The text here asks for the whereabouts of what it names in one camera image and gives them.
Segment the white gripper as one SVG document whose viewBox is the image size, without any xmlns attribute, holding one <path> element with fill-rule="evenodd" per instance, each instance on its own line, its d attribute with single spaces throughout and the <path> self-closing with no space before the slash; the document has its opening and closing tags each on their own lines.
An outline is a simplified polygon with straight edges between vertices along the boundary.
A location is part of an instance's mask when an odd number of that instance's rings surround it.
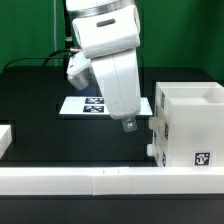
<svg viewBox="0 0 224 224">
<path fill-rule="evenodd" d="M 105 105 L 113 119 L 121 119 L 125 132 L 137 130 L 141 94 L 135 49 L 91 60 Z"/>
</svg>

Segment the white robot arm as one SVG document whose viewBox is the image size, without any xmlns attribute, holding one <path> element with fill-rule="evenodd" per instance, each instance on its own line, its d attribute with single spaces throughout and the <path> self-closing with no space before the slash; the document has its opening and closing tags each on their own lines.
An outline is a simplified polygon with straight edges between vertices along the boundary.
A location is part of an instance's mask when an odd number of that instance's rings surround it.
<svg viewBox="0 0 224 224">
<path fill-rule="evenodd" d="M 134 0 L 66 0 L 81 48 L 69 59 L 68 81 L 82 90 L 94 74 L 110 116 L 137 129 L 141 94 L 136 48 L 140 20 Z"/>
</svg>

